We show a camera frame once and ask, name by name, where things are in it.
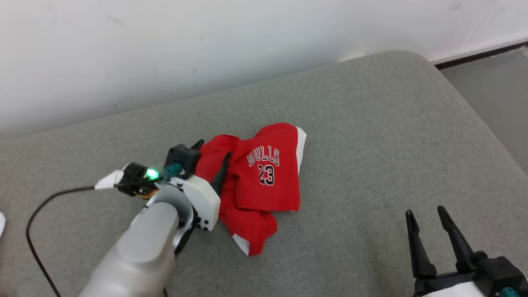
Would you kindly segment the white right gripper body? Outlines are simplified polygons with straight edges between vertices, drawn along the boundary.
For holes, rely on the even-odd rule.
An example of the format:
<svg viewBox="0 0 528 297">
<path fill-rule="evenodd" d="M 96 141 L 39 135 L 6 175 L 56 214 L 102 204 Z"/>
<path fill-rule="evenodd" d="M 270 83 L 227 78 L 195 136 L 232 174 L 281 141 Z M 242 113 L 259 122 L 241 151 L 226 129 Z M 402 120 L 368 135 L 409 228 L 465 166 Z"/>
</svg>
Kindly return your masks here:
<svg viewBox="0 0 528 297">
<path fill-rule="evenodd" d="M 451 272 L 426 275 L 413 272 L 415 297 L 484 297 L 483 292 L 473 282 L 475 270 L 460 273 Z"/>
</svg>

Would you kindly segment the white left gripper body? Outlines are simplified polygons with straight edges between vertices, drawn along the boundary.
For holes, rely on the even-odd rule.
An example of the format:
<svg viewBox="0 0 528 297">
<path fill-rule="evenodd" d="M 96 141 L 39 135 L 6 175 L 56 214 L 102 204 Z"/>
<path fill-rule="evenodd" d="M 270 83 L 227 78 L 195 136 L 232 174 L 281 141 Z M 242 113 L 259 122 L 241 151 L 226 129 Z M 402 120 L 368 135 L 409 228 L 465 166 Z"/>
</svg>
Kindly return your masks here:
<svg viewBox="0 0 528 297">
<path fill-rule="evenodd" d="M 180 218 L 193 213 L 200 218 L 200 226 L 213 231 L 219 217 L 220 199 L 211 184 L 196 175 L 183 180 L 174 177 L 160 185 L 155 194 L 155 203 L 163 202 L 177 208 Z"/>
</svg>

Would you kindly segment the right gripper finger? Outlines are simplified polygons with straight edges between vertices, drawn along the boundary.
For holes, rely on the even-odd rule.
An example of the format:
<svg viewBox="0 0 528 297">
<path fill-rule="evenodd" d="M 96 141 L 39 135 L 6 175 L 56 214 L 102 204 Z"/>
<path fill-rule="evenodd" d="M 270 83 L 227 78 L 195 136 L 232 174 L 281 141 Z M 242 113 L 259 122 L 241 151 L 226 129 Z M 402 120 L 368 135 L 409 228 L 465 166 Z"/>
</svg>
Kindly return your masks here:
<svg viewBox="0 0 528 297">
<path fill-rule="evenodd" d="M 437 211 L 441 219 L 443 229 L 449 235 L 451 246 L 453 247 L 454 254 L 457 260 L 457 262 L 455 263 L 457 271 L 459 273 L 471 272 L 475 268 L 471 261 L 474 255 L 473 249 L 470 247 L 467 240 L 462 235 L 460 229 L 454 223 L 454 220 L 451 218 L 446 208 L 442 205 L 438 205 Z"/>
<path fill-rule="evenodd" d="M 436 267 L 430 263 L 427 253 L 420 238 L 420 228 L 412 210 L 405 213 L 407 223 L 408 241 L 412 274 L 415 279 L 433 278 L 437 274 Z"/>
</svg>

